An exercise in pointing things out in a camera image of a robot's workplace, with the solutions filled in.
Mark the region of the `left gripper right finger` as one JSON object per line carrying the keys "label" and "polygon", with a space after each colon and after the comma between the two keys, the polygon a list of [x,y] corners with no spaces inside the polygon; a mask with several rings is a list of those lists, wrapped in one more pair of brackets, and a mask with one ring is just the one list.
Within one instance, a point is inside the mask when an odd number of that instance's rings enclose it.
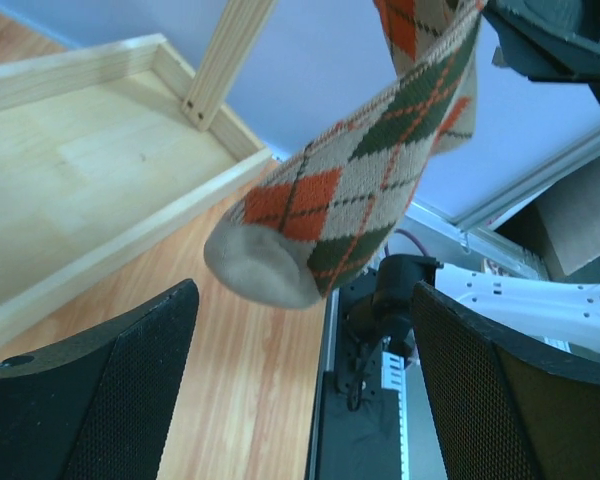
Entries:
{"label": "left gripper right finger", "polygon": [[600,363],[424,282],[412,319],[448,478],[600,479]]}

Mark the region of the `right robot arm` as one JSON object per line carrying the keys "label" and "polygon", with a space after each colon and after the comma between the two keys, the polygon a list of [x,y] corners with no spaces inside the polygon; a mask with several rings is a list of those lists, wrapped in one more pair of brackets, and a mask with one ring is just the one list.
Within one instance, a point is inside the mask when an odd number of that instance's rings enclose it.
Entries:
{"label": "right robot arm", "polygon": [[476,272],[433,257],[394,255],[329,300],[327,366],[351,410],[392,390],[406,400],[405,369],[417,358],[413,288],[420,280],[488,318],[527,347],[577,345],[600,355],[600,283],[555,283]]}

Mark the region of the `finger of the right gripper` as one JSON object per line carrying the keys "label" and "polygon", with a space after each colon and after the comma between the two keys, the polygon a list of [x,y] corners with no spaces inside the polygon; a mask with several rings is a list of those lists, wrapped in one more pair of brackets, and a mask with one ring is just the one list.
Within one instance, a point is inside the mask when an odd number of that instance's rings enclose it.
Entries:
{"label": "finger of the right gripper", "polygon": [[600,1],[489,1],[492,63],[532,82],[585,84],[600,105]]}

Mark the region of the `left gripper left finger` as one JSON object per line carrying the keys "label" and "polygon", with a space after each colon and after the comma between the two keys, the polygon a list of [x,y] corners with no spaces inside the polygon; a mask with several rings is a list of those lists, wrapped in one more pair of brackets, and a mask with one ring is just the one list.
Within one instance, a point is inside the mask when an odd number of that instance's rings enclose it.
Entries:
{"label": "left gripper left finger", "polygon": [[0,479],[154,479],[199,306],[186,279],[0,363]]}

